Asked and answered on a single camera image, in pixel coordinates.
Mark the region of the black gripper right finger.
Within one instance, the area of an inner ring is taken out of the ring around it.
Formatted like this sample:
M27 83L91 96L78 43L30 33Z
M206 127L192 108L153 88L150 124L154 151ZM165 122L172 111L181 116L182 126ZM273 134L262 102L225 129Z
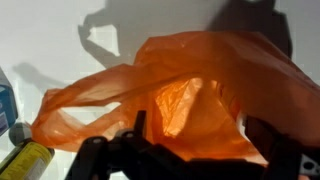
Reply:
M262 180L320 180L320 148L306 146L247 116L245 135L268 162Z

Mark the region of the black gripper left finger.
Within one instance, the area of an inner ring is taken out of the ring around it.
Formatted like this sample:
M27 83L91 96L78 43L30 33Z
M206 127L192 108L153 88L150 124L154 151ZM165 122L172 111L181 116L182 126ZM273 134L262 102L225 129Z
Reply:
M121 151L122 141L126 137L142 135L146 120L146 112L137 112L134 127L121 129L112 140L103 136L89 137L82 142L80 149L65 177L65 180L98 180L108 178L107 167L114 153Z

